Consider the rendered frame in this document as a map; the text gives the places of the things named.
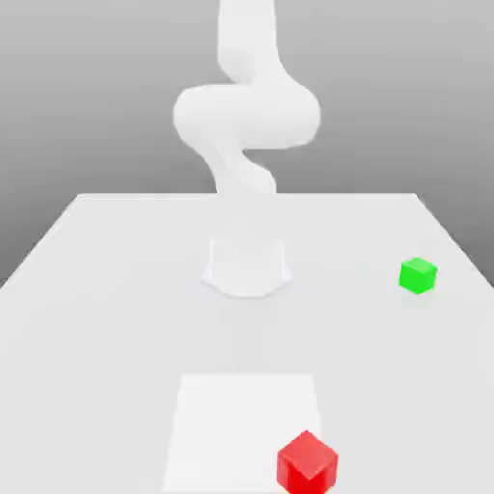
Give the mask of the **small green cube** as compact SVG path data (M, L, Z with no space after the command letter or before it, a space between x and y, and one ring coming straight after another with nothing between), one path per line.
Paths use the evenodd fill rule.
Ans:
M401 263L398 284L415 294L433 289L438 267L422 258L413 258Z

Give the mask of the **small red cube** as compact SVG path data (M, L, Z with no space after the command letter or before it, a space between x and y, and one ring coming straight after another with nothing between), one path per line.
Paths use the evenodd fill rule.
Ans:
M326 494L338 463L339 455L305 430L278 451L277 482L288 494Z

